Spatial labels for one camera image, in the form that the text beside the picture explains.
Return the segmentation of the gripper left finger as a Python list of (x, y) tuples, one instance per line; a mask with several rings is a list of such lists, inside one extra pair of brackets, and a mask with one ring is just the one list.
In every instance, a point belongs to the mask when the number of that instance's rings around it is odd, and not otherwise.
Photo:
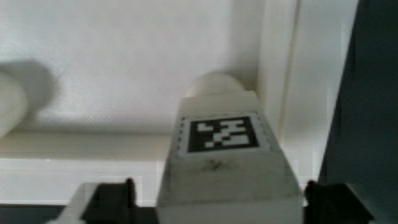
[(136, 224), (135, 182), (83, 183), (49, 224)]

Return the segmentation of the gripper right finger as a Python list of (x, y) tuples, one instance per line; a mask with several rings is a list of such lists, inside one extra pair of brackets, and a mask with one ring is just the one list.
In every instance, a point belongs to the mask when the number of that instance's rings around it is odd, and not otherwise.
[(369, 224), (369, 209), (344, 183), (307, 182), (303, 196), (303, 224)]

